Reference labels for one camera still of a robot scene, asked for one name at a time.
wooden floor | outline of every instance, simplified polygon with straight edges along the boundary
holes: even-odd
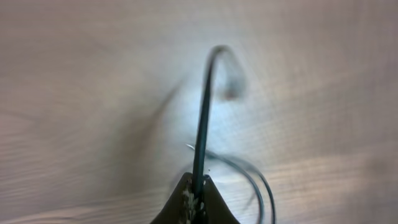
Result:
[[[149,223],[193,161],[185,143],[218,44],[248,85],[238,101],[216,88],[208,148],[260,168],[278,223],[396,223],[397,11],[395,0],[0,1],[0,223]],[[254,223],[246,180],[217,162],[206,172]]]

wooden surface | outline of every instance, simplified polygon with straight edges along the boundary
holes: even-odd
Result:
[[[238,101],[215,97],[208,147],[262,170],[278,222],[396,223],[397,10],[395,0],[0,1],[0,223],[149,223],[192,162],[184,144],[217,44],[234,49],[248,87]],[[206,170],[237,219],[254,223],[244,178]]]

curved black rod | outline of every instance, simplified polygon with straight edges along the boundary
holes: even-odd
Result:
[[[193,159],[193,172],[192,172],[192,191],[196,198],[200,197],[203,190],[203,166],[205,163],[205,151],[206,151],[206,140],[207,140],[207,129],[210,112],[210,100],[211,100],[211,80],[213,72],[215,70],[215,62],[221,53],[229,53],[233,56],[232,51],[226,46],[216,46],[210,52],[208,65],[206,68],[206,85],[203,92],[201,112],[199,119],[199,127],[197,134],[197,141],[195,144],[195,157]]]

blurred background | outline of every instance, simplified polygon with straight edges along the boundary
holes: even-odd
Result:
[[[149,223],[190,170],[185,143],[218,44],[234,50],[247,88],[214,97],[208,149],[258,166],[277,222],[396,223],[397,10],[395,0],[2,0],[0,223]],[[206,172],[254,223],[244,177],[216,162]]]

floor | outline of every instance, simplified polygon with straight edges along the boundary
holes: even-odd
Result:
[[[216,79],[208,148],[258,166],[277,222],[395,223],[397,10],[395,0],[1,1],[0,223],[149,223],[190,170],[185,143],[218,44],[247,86],[226,101]],[[244,177],[211,161],[206,172],[236,218],[255,223]]]

